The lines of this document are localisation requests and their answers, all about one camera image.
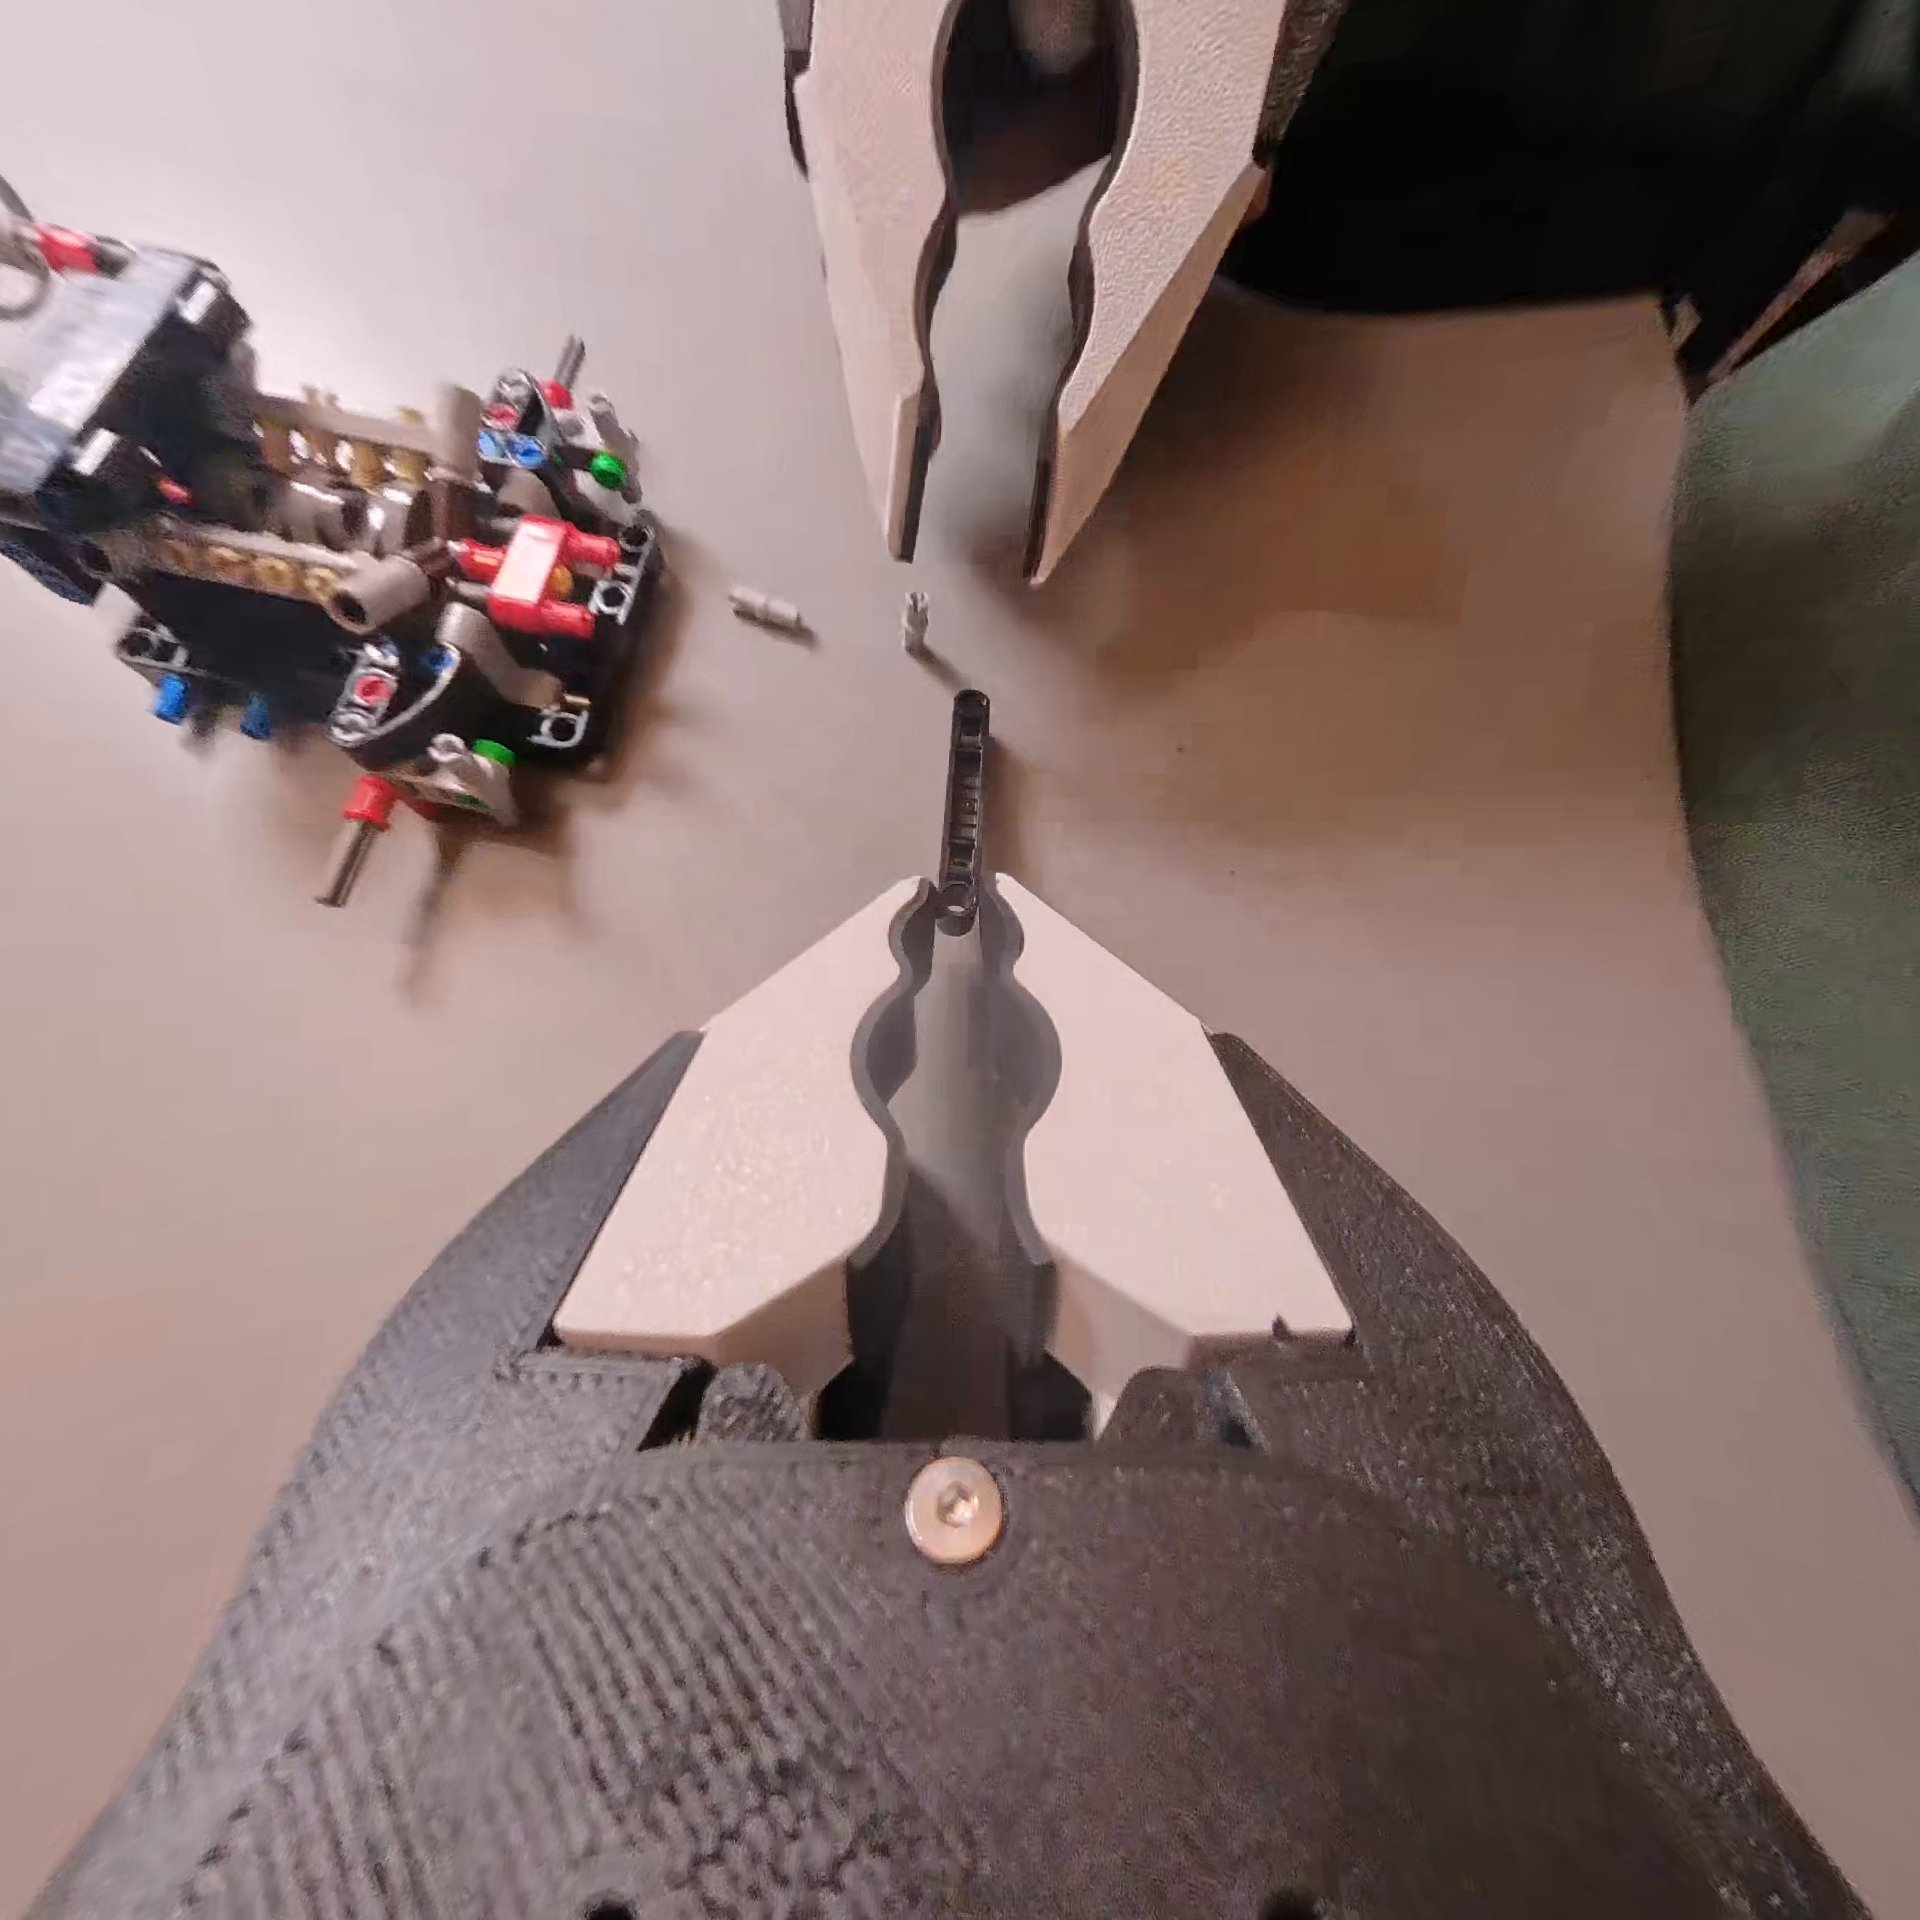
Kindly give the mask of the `black lego beam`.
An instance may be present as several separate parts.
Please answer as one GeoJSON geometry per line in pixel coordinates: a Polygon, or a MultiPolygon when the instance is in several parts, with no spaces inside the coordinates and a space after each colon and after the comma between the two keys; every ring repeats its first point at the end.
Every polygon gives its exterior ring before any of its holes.
{"type": "Polygon", "coordinates": [[[942,858],[935,874],[938,926],[947,939],[966,939],[978,921],[988,747],[988,695],[978,689],[957,691],[951,699],[942,858]]]}

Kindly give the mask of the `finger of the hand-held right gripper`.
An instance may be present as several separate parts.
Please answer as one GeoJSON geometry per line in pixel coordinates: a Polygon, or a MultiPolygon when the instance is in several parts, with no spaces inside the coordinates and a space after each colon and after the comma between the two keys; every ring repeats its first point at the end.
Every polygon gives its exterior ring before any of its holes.
{"type": "Polygon", "coordinates": [[[1109,492],[1256,198],[1283,2],[1109,4],[1120,104],[1070,254],[1073,354],[1035,466],[1043,586],[1109,492]]]}
{"type": "Polygon", "coordinates": [[[914,559],[942,406],[929,320],[955,203],[942,86],[955,2],[788,7],[788,135],[819,230],[852,442],[888,556],[914,559]]]}

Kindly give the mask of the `person's right forearm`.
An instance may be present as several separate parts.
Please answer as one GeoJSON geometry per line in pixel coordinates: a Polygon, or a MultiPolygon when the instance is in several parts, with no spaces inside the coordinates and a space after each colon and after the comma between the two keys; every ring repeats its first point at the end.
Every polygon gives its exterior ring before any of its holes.
{"type": "Polygon", "coordinates": [[[1349,4],[1220,278],[1408,315],[1665,284],[1709,168],[1650,126],[1657,4],[1349,4]]]}

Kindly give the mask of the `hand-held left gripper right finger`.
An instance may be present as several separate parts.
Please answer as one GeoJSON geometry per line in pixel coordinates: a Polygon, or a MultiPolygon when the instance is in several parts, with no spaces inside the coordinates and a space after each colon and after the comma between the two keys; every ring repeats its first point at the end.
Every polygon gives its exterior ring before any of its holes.
{"type": "Polygon", "coordinates": [[[1043,1351],[1092,1429],[1142,1375],[1195,1376],[1273,1340],[1349,1347],[1349,1307],[1212,1031],[1017,879],[983,904],[1039,1076],[1011,1223],[1043,1271],[1043,1351]]]}

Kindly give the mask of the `lego car chassis assembly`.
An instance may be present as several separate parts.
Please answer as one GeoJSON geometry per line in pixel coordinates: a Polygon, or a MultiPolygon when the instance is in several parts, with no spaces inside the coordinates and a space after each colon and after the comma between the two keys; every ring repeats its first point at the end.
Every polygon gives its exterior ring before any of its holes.
{"type": "Polygon", "coordinates": [[[397,810],[514,833],[523,773],[598,768],[661,526],[582,340],[422,411],[272,394],[213,261],[1,208],[5,562],[131,605],[111,651],[156,719],[348,759],[324,907],[397,810]]]}

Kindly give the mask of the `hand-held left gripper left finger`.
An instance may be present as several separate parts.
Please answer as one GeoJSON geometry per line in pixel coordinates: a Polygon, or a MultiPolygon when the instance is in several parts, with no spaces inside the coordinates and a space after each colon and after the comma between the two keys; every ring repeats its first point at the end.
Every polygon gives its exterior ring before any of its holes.
{"type": "Polygon", "coordinates": [[[761,1366],[801,1399],[852,1362],[849,1278],[902,1190],[866,1048],[929,899],[898,879],[696,1032],[555,1312],[567,1353],[761,1366]]]}

